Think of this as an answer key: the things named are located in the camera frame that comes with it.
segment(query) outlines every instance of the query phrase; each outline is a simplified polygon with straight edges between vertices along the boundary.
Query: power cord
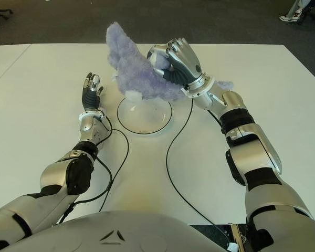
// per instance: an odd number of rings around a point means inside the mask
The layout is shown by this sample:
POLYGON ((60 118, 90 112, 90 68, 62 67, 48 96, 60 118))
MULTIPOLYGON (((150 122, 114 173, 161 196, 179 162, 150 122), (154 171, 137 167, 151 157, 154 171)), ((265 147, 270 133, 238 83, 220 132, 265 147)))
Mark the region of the power cord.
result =
POLYGON ((175 186, 175 184, 174 184, 174 182, 173 182, 173 180, 172 180, 172 178, 171 178, 171 176, 170 176, 170 173, 169 173, 169 167, 168 167, 168 154, 169 154, 169 150, 170 150, 172 144, 174 143, 174 141, 176 140, 176 138, 181 134, 181 132, 183 131, 183 129, 184 129, 184 128, 186 127, 186 125, 188 124, 189 119, 190 119, 190 116, 191 116, 191 114, 192 114, 192 112, 193 112, 193 106, 194 106, 194 100, 192 99, 191 107, 190 107, 190 112, 189 112, 188 118, 187 118, 187 120, 185 121, 183 127, 180 129, 180 131, 179 131, 178 134, 174 137, 174 139, 172 140, 172 142, 170 143, 170 145, 169 145, 169 147, 168 147, 167 154, 166 154, 166 162, 165 162, 165 163, 166 163, 167 174, 168 174, 168 178, 169 178, 170 182, 172 183, 172 185, 173 185, 175 191, 179 194, 179 196, 180 196, 193 210, 195 210, 199 215, 201 215, 204 219, 206 219, 209 223, 211 223, 217 230, 219 230, 219 231, 225 236, 225 238, 226 238, 226 240, 227 240, 227 246, 226 246, 226 247, 228 247, 228 245, 229 245, 229 243, 230 243, 230 240, 229 240, 229 238, 226 236, 226 234, 225 234, 216 224, 214 224, 211 220, 209 220, 207 217, 205 217, 199 210, 197 210, 197 209, 179 192, 179 190, 178 190, 177 187, 175 186))
MULTIPOLYGON (((117 175, 119 174, 121 168, 123 167, 123 165, 124 165, 124 163, 125 163, 125 161, 126 161, 126 159, 127 159, 127 157, 128 157, 129 150, 130 150, 130 145, 129 145, 127 136, 126 136, 121 130, 113 129, 113 131, 119 131, 119 132, 125 137, 126 143, 127 143, 127 151, 126 151, 126 155, 125 155, 124 160, 122 161, 122 163, 121 163, 119 169, 117 170, 116 174, 114 175, 114 178, 113 178, 113 180, 112 180, 111 186, 113 185, 114 180, 116 179, 116 177, 117 177, 117 175)), ((104 205, 105 205, 106 199, 107 199, 107 197, 109 196, 109 192, 110 192, 110 190, 111 190, 111 186, 110 186, 110 189, 107 191, 107 194, 106 194, 106 196, 105 196, 105 198, 104 198, 103 204, 101 205, 101 207, 100 207, 100 209, 99 209, 99 212, 102 210, 102 208, 103 208, 104 205)))
POLYGON ((65 218, 74 210, 74 207, 77 206, 78 204, 88 203, 88 202, 95 201, 95 200, 97 200, 98 198, 100 198, 101 196, 103 196, 105 193, 107 193, 107 194, 106 194, 106 197, 105 197, 105 199, 104 199, 104 201, 103 201, 103 204, 102 204, 102 206, 101 206, 101 208, 100 208, 100 210, 99 210, 99 211, 101 211, 102 207, 103 207, 104 204, 105 204, 105 201, 106 201, 106 199, 107 199, 107 196, 109 195, 109 192, 110 192, 110 190, 111 190, 111 186, 112 186, 112 184, 113 184, 113 182, 114 182, 114 179, 115 179, 115 177, 118 175, 118 173, 120 172, 121 168, 123 167, 123 165, 124 165, 124 163, 125 163, 125 161, 126 161, 126 159, 127 159, 127 157, 128 157, 128 154, 129 154, 129 141, 128 141, 126 135, 125 135, 122 131, 117 130, 117 129, 114 129, 113 126, 112 126, 112 123, 111 123, 110 119, 109 119, 108 117, 106 117, 106 119, 108 120, 108 122, 109 122, 109 124, 110 124, 110 130, 109 130, 103 123, 102 123, 102 124, 103 124, 103 126, 105 127, 105 129, 110 132, 110 134, 109 134, 106 138, 104 138, 103 140, 101 140, 99 143, 97 143, 97 146, 98 146, 99 144, 101 144, 102 142, 104 142, 106 139, 108 139, 108 138, 111 136, 111 134, 113 133, 113 131, 119 131, 119 132, 125 137, 125 139, 126 139, 126 143, 127 143, 126 156, 125 156, 124 160, 122 161, 120 167, 118 168, 118 170, 117 170, 117 172, 116 172, 114 178, 112 177, 112 173, 111 173, 110 169, 107 167, 107 165, 104 164, 98 157, 96 157, 96 160, 106 169, 106 171, 108 172, 108 174, 109 174, 109 176, 110 176, 110 181, 109 181, 109 184, 108 184, 107 188, 106 188, 102 193, 100 193, 99 195, 97 195, 96 197, 90 198, 90 199, 88 199, 88 200, 86 199, 86 200, 83 200, 83 201, 77 201, 77 202, 71 203, 71 204, 69 205, 68 209, 64 212, 64 214, 63 214, 61 220, 59 221, 59 224, 61 224, 61 223, 65 220, 65 218))

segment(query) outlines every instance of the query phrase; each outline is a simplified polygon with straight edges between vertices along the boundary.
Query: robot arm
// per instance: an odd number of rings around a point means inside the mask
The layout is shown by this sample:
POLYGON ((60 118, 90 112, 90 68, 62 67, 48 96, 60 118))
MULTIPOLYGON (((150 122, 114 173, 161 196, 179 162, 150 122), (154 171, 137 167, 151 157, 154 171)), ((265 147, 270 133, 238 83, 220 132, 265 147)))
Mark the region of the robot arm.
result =
POLYGON ((315 221, 297 192, 279 176, 280 158, 240 95, 202 73, 184 38, 152 47, 150 55, 154 54, 167 58, 174 68, 156 72, 181 84, 186 96, 218 119, 229 145, 226 159, 232 176, 246 186, 247 236, 253 249, 315 251, 315 221))
POLYGON ((20 196, 0 208, 0 249, 55 225, 80 194, 90 186, 93 163, 108 130, 99 107, 99 76, 89 73, 84 81, 81 138, 75 147, 49 165, 40 178, 40 193, 20 196))

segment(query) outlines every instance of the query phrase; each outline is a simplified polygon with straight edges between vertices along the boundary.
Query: white table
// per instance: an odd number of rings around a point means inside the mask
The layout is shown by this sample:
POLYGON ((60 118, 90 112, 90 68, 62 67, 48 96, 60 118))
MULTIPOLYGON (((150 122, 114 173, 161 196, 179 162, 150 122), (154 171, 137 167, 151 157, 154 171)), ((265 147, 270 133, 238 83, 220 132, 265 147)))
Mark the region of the white table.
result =
POLYGON ((25 52, 29 45, 0 46, 0 77, 25 52))
MULTIPOLYGON (((145 54, 150 46, 139 48, 145 54)), ((279 153, 283 179, 315 218, 315 77, 280 45, 193 48, 205 71, 235 83, 234 90, 243 96, 279 153)), ((173 190, 164 165, 167 147, 188 115, 190 100, 172 103, 171 122, 159 133, 126 131, 117 121, 123 96, 110 80, 114 70, 107 63, 107 53, 102 44, 31 45, 0 78, 0 206, 19 195, 39 192, 44 168, 77 143, 82 81, 92 71, 106 86, 103 104, 109 118, 130 141, 128 160, 104 210, 152 211, 189 224, 205 224, 173 190)), ((195 108, 170 151, 171 175, 184 196, 212 221, 244 223, 245 188, 230 174, 227 149, 216 122, 195 108)), ((125 141, 115 132, 99 157, 114 173, 124 154, 125 141)), ((107 181, 107 173, 96 164, 91 187, 80 199, 97 195, 107 181)), ((102 200, 77 206, 68 219, 96 212, 102 200)))

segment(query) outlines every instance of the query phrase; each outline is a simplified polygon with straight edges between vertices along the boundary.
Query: sneaker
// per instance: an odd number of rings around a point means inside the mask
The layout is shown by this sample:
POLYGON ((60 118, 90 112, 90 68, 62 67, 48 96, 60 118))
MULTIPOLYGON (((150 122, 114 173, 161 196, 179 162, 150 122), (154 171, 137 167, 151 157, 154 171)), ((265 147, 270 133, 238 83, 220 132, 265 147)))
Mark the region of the sneaker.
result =
POLYGON ((292 19, 286 16, 281 16, 279 19, 284 22, 292 22, 292 19))
POLYGON ((302 14, 302 10, 300 9, 296 10, 296 12, 294 13, 292 17, 292 22, 296 22, 297 20, 299 20, 301 14, 302 14))

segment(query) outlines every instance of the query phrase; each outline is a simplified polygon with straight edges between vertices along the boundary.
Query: wire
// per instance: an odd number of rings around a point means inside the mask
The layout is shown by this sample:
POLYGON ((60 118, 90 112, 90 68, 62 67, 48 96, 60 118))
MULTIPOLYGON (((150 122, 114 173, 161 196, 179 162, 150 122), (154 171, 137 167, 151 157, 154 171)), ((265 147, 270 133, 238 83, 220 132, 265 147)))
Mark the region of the wire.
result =
POLYGON ((119 174, 121 168, 123 167, 123 165, 124 165, 124 163, 125 163, 125 161, 126 161, 126 159, 127 159, 127 157, 128 157, 129 151, 130 151, 130 145, 129 145, 127 136, 126 136, 121 130, 113 129, 113 131, 119 131, 119 132, 125 137, 126 143, 127 143, 127 151, 126 151, 126 155, 125 155, 124 160, 122 161, 120 167, 118 168, 117 172, 116 172, 115 175, 114 175, 114 178, 113 178, 113 180, 112 180, 112 182, 111 182, 111 184, 110 184, 110 188, 109 188, 109 190, 107 191, 107 194, 106 194, 106 196, 105 196, 105 198, 104 198, 103 204, 101 205, 101 207, 100 207, 100 209, 99 209, 99 212, 100 212, 100 211, 102 210, 102 208, 104 207, 105 202, 106 202, 106 199, 107 199, 107 197, 108 197, 108 195, 109 195, 109 192, 111 191, 113 182, 114 182, 114 180, 116 179, 117 175, 119 174))
POLYGON ((96 160, 106 169, 106 171, 108 172, 108 174, 109 174, 109 176, 110 176, 110 181, 109 181, 109 184, 108 184, 107 188, 106 188, 102 193, 100 193, 99 195, 97 195, 96 197, 90 198, 90 199, 88 199, 88 200, 86 199, 86 200, 83 200, 83 201, 77 201, 77 202, 71 203, 71 204, 69 205, 68 209, 64 212, 64 214, 63 214, 61 220, 59 221, 59 224, 61 224, 61 223, 65 220, 65 218, 74 210, 74 207, 75 207, 76 205, 82 204, 82 203, 88 203, 88 202, 95 201, 95 200, 97 200, 98 198, 100 198, 101 196, 103 196, 105 193, 107 193, 107 194, 106 194, 106 197, 105 197, 105 199, 104 199, 104 201, 103 201, 103 205, 102 205, 102 207, 103 207, 104 204, 105 204, 106 198, 107 198, 107 196, 108 196, 108 194, 109 194, 109 192, 110 192, 110 190, 111 190, 111 186, 112 186, 112 184, 113 184, 113 181, 114 181, 115 177, 118 175, 120 169, 122 168, 122 166, 124 165, 124 163, 125 163, 125 161, 126 161, 126 159, 127 159, 127 157, 128 157, 128 154, 129 154, 129 141, 128 141, 126 135, 125 135, 122 131, 117 130, 117 129, 114 129, 113 126, 112 126, 112 123, 111 123, 110 119, 109 119, 108 117, 106 117, 106 119, 108 120, 108 122, 109 122, 109 124, 110 124, 110 130, 109 130, 102 122, 101 122, 101 123, 103 124, 103 126, 105 127, 105 129, 110 132, 110 134, 109 134, 106 138, 104 138, 103 140, 101 140, 99 143, 97 143, 97 146, 98 146, 99 144, 101 144, 102 142, 104 142, 106 139, 108 139, 108 138, 111 136, 111 134, 113 133, 113 131, 119 131, 121 134, 123 134, 123 136, 125 137, 126 142, 127 142, 127 152, 126 152, 126 156, 125 156, 124 160, 122 161, 122 163, 121 163, 119 169, 117 170, 117 172, 116 172, 114 178, 113 178, 113 176, 112 176, 112 173, 111 173, 110 169, 107 167, 107 165, 104 164, 98 157, 96 157, 96 160))
POLYGON ((106 126, 104 125, 104 123, 102 123, 102 122, 101 122, 101 123, 103 124, 103 126, 105 127, 105 129, 110 132, 110 134, 109 134, 106 138, 104 138, 103 140, 101 140, 100 142, 98 142, 98 143, 96 144, 96 146, 98 146, 98 145, 101 144, 102 142, 106 141, 106 140, 112 135, 112 132, 113 132, 112 123, 111 123, 111 121, 110 121, 110 119, 109 119, 108 117, 106 117, 106 119, 108 120, 108 122, 109 122, 109 124, 110 124, 110 130, 109 130, 108 128, 106 128, 106 126))
POLYGON ((172 142, 170 143, 169 147, 168 147, 168 150, 167 150, 167 154, 166 154, 166 169, 167 169, 167 174, 168 174, 168 178, 170 180, 170 182, 172 183, 175 191, 179 194, 179 196, 193 209, 195 210, 199 215, 201 215, 204 219, 206 219, 209 223, 211 223, 217 230, 219 230, 226 238, 227 240, 227 247, 228 247, 228 244, 230 243, 230 240, 229 238, 226 236, 226 234, 216 225, 214 224, 211 220, 209 220, 207 217, 205 217, 199 210, 197 210, 180 192, 179 190, 177 189, 177 187, 175 186, 171 176, 170 176, 170 173, 169 173, 169 167, 168 167, 168 154, 169 154, 169 150, 172 146, 172 144, 174 143, 174 141, 176 140, 176 138, 181 134, 181 132, 183 131, 183 129, 186 127, 186 125, 188 124, 189 122, 189 119, 190 119, 190 116, 193 112, 193 106, 194 106, 194 100, 192 99, 192 102, 191 102, 191 107, 190 107, 190 112, 189 112, 189 115, 188 115, 188 118, 187 120, 185 121, 183 127, 180 129, 180 131, 178 132, 178 134, 174 137, 174 139, 172 140, 172 142))
POLYGON ((222 127, 222 124, 221 124, 221 122, 217 119, 217 117, 215 117, 215 115, 214 115, 210 110, 208 110, 208 112, 209 112, 210 115, 212 115, 213 118, 215 118, 215 120, 216 120, 216 122, 219 124, 219 126, 222 127))

